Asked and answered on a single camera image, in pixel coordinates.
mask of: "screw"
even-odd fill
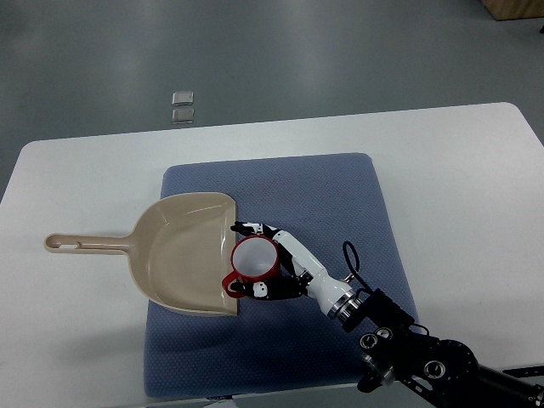
[[[423,368],[423,372],[429,378],[436,380],[445,374],[445,367],[440,361],[429,361]]]
[[[387,327],[381,327],[375,331],[379,337],[383,337],[387,340],[391,339],[393,333]]]
[[[372,349],[377,344],[377,337],[375,334],[367,333],[360,338],[359,344],[363,349]]]

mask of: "mug handle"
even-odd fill
[[[230,272],[228,275],[226,275],[223,278],[223,280],[221,281],[221,285],[223,285],[224,291],[227,292],[227,295],[229,295],[231,298],[240,299],[240,298],[245,297],[246,295],[244,295],[243,293],[239,293],[239,292],[232,292],[229,289],[230,284],[232,282],[234,282],[236,280],[236,278],[238,278],[238,272],[233,270],[232,272]]]

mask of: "beige dustpan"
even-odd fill
[[[61,253],[124,253],[134,283],[150,300],[187,315],[237,315],[221,287],[230,273],[236,204],[222,193],[172,195],[149,207],[125,237],[53,234]]]

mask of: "dustpan handle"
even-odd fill
[[[52,234],[43,243],[55,253],[127,253],[132,248],[128,237]]]

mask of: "black cable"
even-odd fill
[[[431,332],[428,330],[427,327],[425,326],[422,326],[422,325],[418,325],[417,323],[412,323],[411,324],[412,326],[415,326],[415,327],[419,327],[420,329],[423,329],[426,333],[427,336],[429,336],[431,334]]]
[[[349,249],[351,249],[351,252],[354,254],[355,267],[351,263],[351,259],[348,254],[348,247]],[[364,292],[364,293],[371,294],[373,292],[372,288],[359,275],[359,267],[360,267],[359,255],[357,254],[357,251],[355,250],[354,244],[352,244],[350,241],[344,241],[344,243],[342,244],[342,250],[343,250],[343,256],[346,259],[346,264],[348,264],[349,271],[354,276],[354,278],[357,281],[359,281],[359,283],[363,286],[363,288],[359,289],[357,293],[359,294],[361,292]]]

